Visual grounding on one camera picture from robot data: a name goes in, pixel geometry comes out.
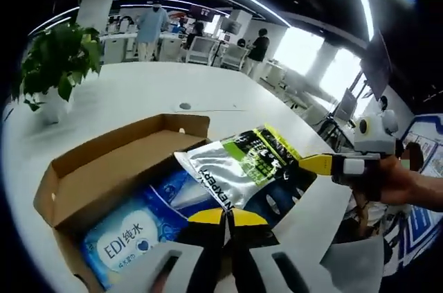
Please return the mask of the person's right hand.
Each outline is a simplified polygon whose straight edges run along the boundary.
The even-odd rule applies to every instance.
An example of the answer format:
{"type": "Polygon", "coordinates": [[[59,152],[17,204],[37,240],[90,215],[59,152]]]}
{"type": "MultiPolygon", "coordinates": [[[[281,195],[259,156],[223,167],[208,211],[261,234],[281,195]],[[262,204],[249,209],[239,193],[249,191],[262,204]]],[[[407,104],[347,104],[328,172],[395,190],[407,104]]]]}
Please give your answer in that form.
{"type": "Polygon", "coordinates": [[[391,156],[371,161],[362,175],[348,177],[346,182],[369,201],[402,205],[411,203],[420,177],[418,172],[403,167],[400,160],[391,156]]]}

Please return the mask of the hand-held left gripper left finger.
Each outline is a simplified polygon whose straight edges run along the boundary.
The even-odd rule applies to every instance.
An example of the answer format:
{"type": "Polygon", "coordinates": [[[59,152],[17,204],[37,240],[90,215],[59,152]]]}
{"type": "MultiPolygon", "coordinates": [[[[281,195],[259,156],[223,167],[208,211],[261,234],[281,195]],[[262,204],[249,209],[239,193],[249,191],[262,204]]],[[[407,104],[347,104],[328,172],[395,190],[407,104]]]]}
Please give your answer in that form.
{"type": "Polygon", "coordinates": [[[221,208],[194,214],[175,241],[158,243],[124,270],[114,292],[213,292],[225,228],[221,208]]]}

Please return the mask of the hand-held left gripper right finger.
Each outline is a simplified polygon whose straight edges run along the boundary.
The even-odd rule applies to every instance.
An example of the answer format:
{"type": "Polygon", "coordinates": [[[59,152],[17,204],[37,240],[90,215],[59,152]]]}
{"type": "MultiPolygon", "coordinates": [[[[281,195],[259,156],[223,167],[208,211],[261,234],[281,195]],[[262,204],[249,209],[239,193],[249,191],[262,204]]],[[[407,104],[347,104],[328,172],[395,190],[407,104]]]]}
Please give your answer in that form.
{"type": "Polygon", "coordinates": [[[239,292],[331,292],[332,277],[278,241],[267,221],[234,208],[227,213],[232,271],[239,292]]]}

